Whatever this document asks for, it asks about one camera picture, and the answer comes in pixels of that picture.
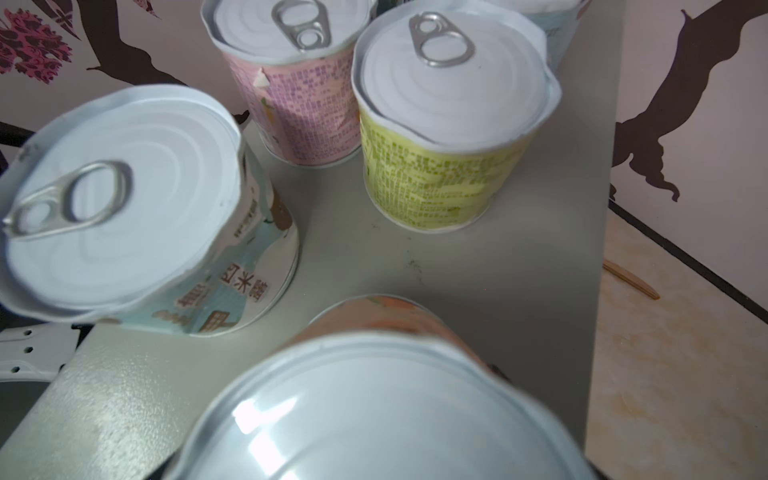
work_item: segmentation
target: table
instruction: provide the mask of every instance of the table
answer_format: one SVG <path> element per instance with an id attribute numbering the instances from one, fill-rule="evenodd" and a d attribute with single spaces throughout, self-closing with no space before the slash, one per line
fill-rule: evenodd
<path id="1" fill-rule="evenodd" d="M 593 3 L 558 72 L 561 105 L 485 216 L 455 233 L 413 233 L 382 217 L 360 156 L 288 167 L 249 127 L 301 232 L 285 296 L 262 320 L 211 339 L 97 325 L 0 451 L 0 478 L 143 478 L 235 376 L 362 293 L 431 309 L 583 445 L 623 11 L 623 1 Z"/>

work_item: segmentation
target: silver pull tab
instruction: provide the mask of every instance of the silver pull tab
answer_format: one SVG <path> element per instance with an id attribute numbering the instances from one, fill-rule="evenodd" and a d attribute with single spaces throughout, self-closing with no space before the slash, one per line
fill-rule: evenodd
<path id="1" fill-rule="evenodd" d="M 112 197 L 95 215 L 79 220 L 72 212 L 72 191 L 83 176 L 100 169 L 109 170 L 114 177 Z M 2 223 L 8 238 L 32 240 L 97 225 L 115 215 L 125 205 L 131 168 L 116 161 L 95 161 L 72 171 L 40 190 L 24 197 L 16 204 Z M 32 211 L 42 207 L 43 218 L 30 220 Z"/>
<path id="2" fill-rule="evenodd" d="M 300 5 L 313 5 L 317 8 L 317 16 L 308 22 L 286 25 L 283 22 L 283 13 L 289 8 Z M 326 6 L 318 0 L 280 0 L 272 7 L 272 21 L 300 51 L 316 50 L 331 45 L 328 11 Z"/>
<path id="3" fill-rule="evenodd" d="M 411 39 L 413 48 L 416 50 L 416 56 L 430 67 L 452 67 L 469 60 L 475 54 L 475 44 L 472 43 L 464 33 L 453 25 L 449 20 L 437 12 L 423 12 L 411 17 L 409 21 L 411 28 Z M 445 60 L 435 60 L 424 53 L 424 44 L 432 38 L 449 35 L 456 37 L 464 42 L 466 50 L 458 57 Z"/>

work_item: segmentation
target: pink label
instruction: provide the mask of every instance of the pink label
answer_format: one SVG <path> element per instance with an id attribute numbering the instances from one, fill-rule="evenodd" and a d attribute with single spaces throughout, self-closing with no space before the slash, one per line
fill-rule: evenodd
<path id="1" fill-rule="evenodd" d="M 354 45 L 334 55 L 279 67 L 224 54 L 264 142 L 298 165 L 324 165 L 360 145 L 352 91 Z M 255 84 L 268 86 L 257 87 Z"/>

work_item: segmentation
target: tin can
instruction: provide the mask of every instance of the tin can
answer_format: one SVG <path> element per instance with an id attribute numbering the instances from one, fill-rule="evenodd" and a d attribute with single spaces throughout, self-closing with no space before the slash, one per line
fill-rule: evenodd
<path id="1" fill-rule="evenodd" d="M 60 116 L 0 177 L 0 301 L 52 322 L 211 335 L 282 295 L 299 235 L 232 116 L 127 88 Z"/>
<path id="2" fill-rule="evenodd" d="M 571 44 L 581 16 L 592 0 L 486 0 L 522 13 L 547 34 L 549 65 L 557 70 Z"/>
<path id="3" fill-rule="evenodd" d="M 470 0 L 416 0 L 355 47 L 366 187 L 390 220 L 444 233 L 479 218 L 561 97 L 544 32 Z"/>
<path id="4" fill-rule="evenodd" d="M 518 477 L 594 479 L 545 407 L 423 307 L 382 295 L 332 307 L 231 383 L 164 476 Z"/>
<path id="5" fill-rule="evenodd" d="M 376 0 L 206 0 L 208 34 L 232 69 L 267 149 L 329 167 L 360 146 L 355 41 Z"/>

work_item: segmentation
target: marble floor tile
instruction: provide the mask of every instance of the marble floor tile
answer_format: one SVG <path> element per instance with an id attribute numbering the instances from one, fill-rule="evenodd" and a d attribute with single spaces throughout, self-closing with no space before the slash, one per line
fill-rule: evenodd
<path id="1" fill-rule="evenodd" d="M 768 478 L 768 325 L 608 212 L 587 457 L 613 480 Z"/>

